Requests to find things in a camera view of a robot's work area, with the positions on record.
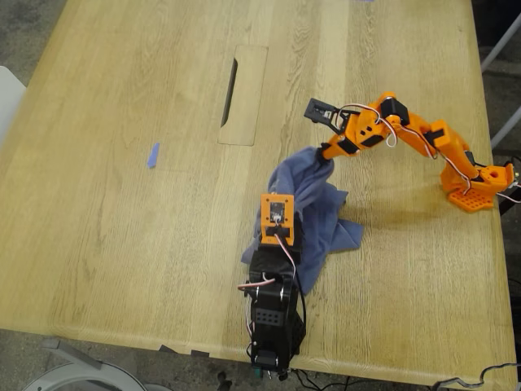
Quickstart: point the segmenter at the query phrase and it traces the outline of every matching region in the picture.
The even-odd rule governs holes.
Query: orange mounting plate
[[[260,242],[262,244],[278,245],[277,238],[273,233],[278,224],[286,233],[284,237],[287,244],[293,245],[295,240],[293,201],[292,194],[271,193],[260,196]]]

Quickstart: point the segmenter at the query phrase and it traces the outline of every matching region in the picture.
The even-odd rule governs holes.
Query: gray floor
[[[25,85],[28,84],[46,41],[65,0],[0,0],[0,65],[8,67]],[[521,104],[521,32],[484,74],[488,121],[491,134]],[[497,164],[511,155],[521,155],[521,124],[498,146],[494,153]],[[502,218],[503,237],[509,276],[521,280],[519,219],[521,207],[512,209]],[[35,376],[60,363],[60,360],[39,348],[41,336],[0,330],[0,391],[17,390]],[[121,348],[110,345],[70,341],[93,358],[112,362],[131,372],[141,381],[162,384],[174,391],[186,389],[217,389],[217,373],[225,371],[234,382],[232,389],[293,390],[303,389],[294,375],[281,383],[257,379],[249,365],[211,358],[194,358],[179,354]],[[311,374],[315,382],[325,385],[343,382],[342,376]],[[387,382],[361,383],[357,390],[424,390],[423,386]]]

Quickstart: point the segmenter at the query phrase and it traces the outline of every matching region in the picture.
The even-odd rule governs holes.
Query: wire
[[[291,264],[293,265],[293,278],[295,278],[295,272],[296,272],[295,261],[293,261],[293,258],[291,257],[291,254],[289,253],[289,251],[287,251],[286,246],[282,243],[282,241],[280,240],[280,238],[278,237],[277,234],[275,234],[275,238],[277,238],[278,244],[280,244],[280,247],[282,247],[282,250],[284,250],[284,252],[286,253],[287,257],[291,261]]]
[[[513,160],[517,160],[519,163],[521,163],[521,157],[519,157],[519,156],[513,155],[510,158]]]
[[[521,204],[521,200],[520,201],[514,200],[513,198],[510,198],[509,196],[504,195],[502,193],[496,193],[496,196],[500,196],[500,197],[506,198],[506,199],[508,199],[509,201],[511,201],[511,202],[513,202],[515,204]]]
[[[414,130],[412,129],[409,129],[407,126],[402,126],[401,127],[402,130],[404,130],[405,132],[407,133],[412,133],[414,134],[416,137],[418,137],[420,140],[422,140],[424,143],[425,143],[425,151],[427,151],[427,154],[429,155],[429,157],[433,160],[436,159],[437,155],[435,154],[434,156],[431,154],[431,149],[430,149],[430,144],[427,142],[426,139],[424,139],[422,136],[420,136],[418,133],[416,133]]]
[[[371,106],[366,106],[365,104],[359,104],[359,103],[349,103],[349,104],[345,104],[344,106],[342,106],[340,109],[339,109],[339,112],[338,114],[336,115],[336,118],[335,118],[335,126],[336,126],[336,129],[340,130],[339,128],[339,117],[340,117],[340,113],[342,112],[342,110],[344,110],[345,108],[348,108],[348,107],[355,107],[355,108],[364,108],[365,110],[371,110],[372,112],[374,112],[376,114],[376,121],[374,122],[375,124],[378,124],[379,122],[383,122],[384,125],[386,125],[389,130],[391,131],[392,133],[392,136],[394,138],[394,143],[391,145],[389,144],[389,137],[391,135],[389,135],[389,137],[387,137],[387,139],[385,140],[385,143],[387,144],[388,147],[391,147],[391,148],[394,148],[396,146],[396,144],[398,143],[398,137],[396,136],[396,131],[394,130],[394,128],[392,127],[392,125],[385,119],[385,118],[382,118],[380,116],[380,113],[378,110],[376,110],[375,108],[372,108]]]
[[[517,279],[508,279],[511,283],[516,283],[521,287],[521,282],[519,282]]]
[[[239,291],[242,291],[244,288],[264,287],[265,285],[270,285],[274,282],[275,279],[268,279],[266,281],[260,281],[259,283],[241,283],[237,285],[237,289]]]
[[[308,385],[304,384],[304,381],[302,381],[302,379],[300,378],[300,375],[299,375],[299,372],[302,372],[305,374],[306,376],[306,380],[311,383],[313,385],[313,387],[309,387]],[[299,378],[299,382],[302,384],[302,387],[304,387],[305,389],[315,389],[317,391],[321,391],[321,388],[318,387],[316,384],[314,384],[308,377],[308,374],[305,372],[305,371],[302,371],[301,369],[295,369],[294,370],[295,374],[296,374],[296,377]]]
[[[463,381],[460,377],[454,377],[452,379],[447,379],[447,380],[442,380],[442,381],[436,382],[432,386],[432,391],[437,391],[439,387],[447,387],[449,384],[452,384],[452,383],[458,383],[459,385],[461,385],[462,387],[465,387],[467,389],[477,389],[478,387],[481,387],[484,384],[484,382],[485,382],[484,376],[485,376],[485,373],[487,373],[487,371],[490,371],[491,369],[500,369],[503,367],[519,367],[519,366],[521,366],[521,363],[517,363],[517,362],[506,362],[501,365],[492,365],[491,367],[486,367],[485,369],[483,369],[481,371],[481,374],[479,375],[479,383],[467,383],[467,382]]]
[[[440,155],[447,161],[447,163],[449,163],[451,165],[451,167],[458,173],[462,176],[463,179],[465,179],[466,181],[466,189],[465,191],[463,192],[463,195],[465,196],[466,193],[471,189],[471,179],[469,177],[467,177],[464,173],[462,173],[458,167],[456,167],[456,165],[453,163],[452,160],[450,160],[447,156],[445,156],[443,153],[440,152],[440,150],[438,150],[438,152],[440,153]]]
[[[245,319],[246,319],[246,328],[247,328],[247,332],[250,336],[252,336],[252,330],[250,328],[250,317],[248,316],[249,313],[250,313],[250,308],[251,308],[251,305],[252,305],[252,297],[250,295],[247,295],[247,300],[246,300],[246,314],[245,314]]]
[[[381,381],[381,380],[373,380],[373,379],[361,379],[361,380],[355,380],[352,383],[349,383],[349,380],[351,379],[350,376],[346,377],[345,383],[329,383],[328,385],[325,385],[324,387],[320,388],[317,384],[313,383],[311,379],[309,379],[308,373],[306,371],[303,371],[301,369],[294,369],[293,370],[296,373],[296,377],[299,378],[300,384],[302,384],[302,387],[305,389],[314,389],[315,391],[324,391],[325,389],[328,389],[329,387],[333,387],[335,385],[343,385],[344,391],[348,389],[349,386],[359,383],[368,383],[368,382],[375,382],[375,381]],[[299,372],[302,372],[306,376],[306,380],[313,385],[313,387],[304,384],[304,381],[302,381],[302,378],[299,375]]]

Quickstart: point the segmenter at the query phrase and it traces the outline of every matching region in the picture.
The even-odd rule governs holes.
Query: black cable
[[[358,383],[367,383],[370,381],[381,381],[381,380],[373,380],[373,379],[356,380],[356,381],[353,381],[352,383],[349,383],[349,386],[352,386],[353,384],[358,384]]]
[[[519,163],[521,163],[521,157],[513,155],[510,157],[512,160],[517,160]]]
[[[316,387],[309,387],[308,385],[304,384],[304,381],[302,381],[302,379],[300,378],[299,371],[300,371],[300,369],[294,370],[294,372],[296,373],[296,377],[299,378],[299,382],[302,384],[302,387],[304,387],[305,389],[314,389],[316,391],[320,391],[320,389],[318,388],[317,385],[315,385]]]
[[[516,283],[521,287],[521,282],[519,282],[517,279],[508,279],[511,283]]]
[[[326,387],[322,388],[320,391],[324,390],[324,389],[327,389],[328,387],[332,387],[333,385],[343,385],[344,386],[344,390],[347,389],[347,386],[345,383],[329,383]]]
[[[304,376],[306,376],[306,380],[307,380],[309,383],[311,383],[312,385],[314,385],[318,391],[322,391],[322,389],[321,389],[320,387],[318,387],[315,383],[313,383],[313,382],[311,381],[311,379],[309,379],[308,372],[306,372],[306,371],[302,371],[301,369],[299,369],[299,371],[301,371],[302,373],[304,373]]]
[[[306,328],[306,301],[304,299],[304,292],[302,292],[302,284],[300,283],[300,277],[299,272],[296,271],[295,268],[295,275],[296,275],[296,282],[299,284],[299,291],[300,291],[300,299],[302,300],[302,318],[304,322],[304,330]]]
[[[349,386],[351,385],[354,385],[354,384],[358,384],[358,383],[367,383],[367,382],[374,382],[374,381],[381,381],[381,380],[373,380],[373,379],[362,379],[362,380],[355,380],[353,381],[352,383],[349,383],[349,380],[351,379],[350,376],[347,376],[346,377],[346,380],[345,380],[345,383],[329,383],[328,385],[320,388],[316,383],[314,383],[311,379],[309,379],[309,376],[308,376],[308,373],[306,371],[303,371],[301,369],[294,369],[293,370],[295,373],[296,373],[296,377],[299,378],[299,382],[300,384],[302,384],[302,387],[306,388],[306,389],[314,389],[315,391],[324,391],[325,389],[329,388],[329,387],[332,387],[334,385],[343,385],[344,386],[344,391],[346,391],[348,389]],[[302,372],[304,373],[304,375],[306,376],[306,380],[313,385],[313,387],[310,387],[306,384],[304,384],[304,381],[302,381],[302,378],[300,377],[299,375],[299,372]]]
[[[448,385],[452,383],[458,383],[462,387],[465,387],[467,389],[477,389],[478,387],[481,387],[484,383],[484,376],[487,371],[490,371],[491,369],[499,369],[504,367],[520,367],[521,363],[517,362],[506,362],[501,365],[492,365],[491,367],[486,367],[481,371],[481,374],[479,375],[479,383],[467,383],[463,381],[460,377],[453,377],[452,379],[442,380],[434,383],[432,386],[432,391],[438,391],[439,387],[447,387]]]

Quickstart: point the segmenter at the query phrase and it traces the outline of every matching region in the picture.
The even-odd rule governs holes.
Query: wooden tabletop
[[[384,90],[492,161],[470,1],[69,0],[0,151],[0,327],[246,361],[269,174],[331,135],[310,98]],[[432,384],[515,360],[497,210],[450,204],[442,168],[404,143],[336,160],[365,233],[327,257],[293,366]]]

